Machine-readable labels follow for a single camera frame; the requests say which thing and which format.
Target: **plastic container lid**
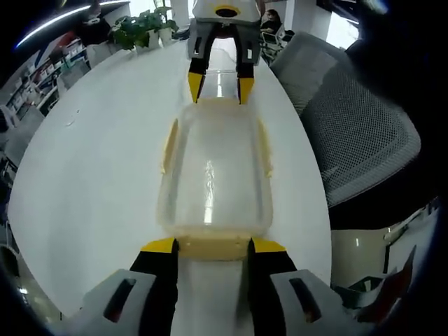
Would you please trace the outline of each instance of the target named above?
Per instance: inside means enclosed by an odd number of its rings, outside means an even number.
[[[250,106],[207,98],[175,121],[158,220],[174,236],[262,235],[272,224],[268,146]]]

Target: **white round table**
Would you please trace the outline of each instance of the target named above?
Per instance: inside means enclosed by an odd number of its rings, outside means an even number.
[[[143,245],[167,236],[155,219],[160,164],[171,124],[191,104],[188,66],[183,42],[139,56],[121,50],[80,79],[31,140],[8,216],[31,273],[67,316],[99,282],[128,269]],[[329,284],[319,169],[293,105],[262,60],[249,104],[272,147],[267,238]],[[241,275],[242,262],[181,260],[171,334],[252,335],[247,309],[235,318]]]

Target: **white wall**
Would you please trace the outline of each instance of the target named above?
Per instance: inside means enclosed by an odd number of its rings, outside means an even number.
[[[155,4],[153,0],[130,0],[129,11],[131,16],[139,16],[141,12],[151,9],[153,11]]]
[[[126,3],[124,6],[121,6],[113,11],[111,11],[109,14],[104,16],[105,21],[110,24],[110,26],[113,26],[115,24],[115,21],[119,18],[122,18],[123,16],[130,16],[131,10],[128,3]]]
[[[190,24],[190,18],[188,17],[188,2],[189,0],[171,0],[173,20],[176,21],[176,24],[180,28]]]
[[[288,0],[285,16],[285,29],[327,39],[331,13],[316,6],[316,0]]]

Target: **chair backrest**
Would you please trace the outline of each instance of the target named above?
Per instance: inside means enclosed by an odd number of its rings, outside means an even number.
[[[28,144],[41,125],[43,119],[45,119],[45,117],[42,113],[35,106],[30,106],[27,113],[20,121],[20,124],[16,128],[8,131],[8,142],[5,145],[5,155],[16,167],[19,167]]]
[[[87,72],[89,67],[83,60],[76,61],[73,66],[61,73],[61,79],[64,83],[65,88],[68,90],[73,85],[76,84]]]
[[[341,50],[300,33],[272,70],[303,122],[329,207],[376,186],[418,155],[420,137],[407,114],[362,85]]]

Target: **ceiling light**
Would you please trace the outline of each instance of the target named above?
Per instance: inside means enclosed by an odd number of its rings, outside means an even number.
[[[123,3],[127,3],[129,2],[129,0],[115,0],[115,1],[105,1],[100,3],[100,6],[105,6],[105,5],[113,5],[113,4],[123,4]],[[33,37],[34,35],[36,35],[37,33],[39,33],[41,30],[45,29],[46,27],[64,19],[67,18],[69,16],[72,16],[73,14],[85,11],[86,9],[89,9],[90,6],[83,6],[77,9],[73,9],[70,10],[67,13],[61,14],[60,16],[54,17],[53,19],[45,22],[44,24],[42,24],[41,26],[35,28],[35,30],[31,31],[29,34],[27,34],[19,43],[17,43],[17,45],[15,46],[16,48],[18,48],[21,44],[23,44],[26,40],[30,39],[31,37]]]
[[[346,17],[343,17],[343,18],[344,18],[345,20],[347,20],[348,22],[354,23],[355,25],[358,25],[358,24],[359,24],[358,21],[350,20],[350,19],[347,19]]]
[[[367,7],[378,14],[387,14],[389,11],[389,7],[387,6],[387,2],[385,0],[364,0],[363,2],[367,5]]]

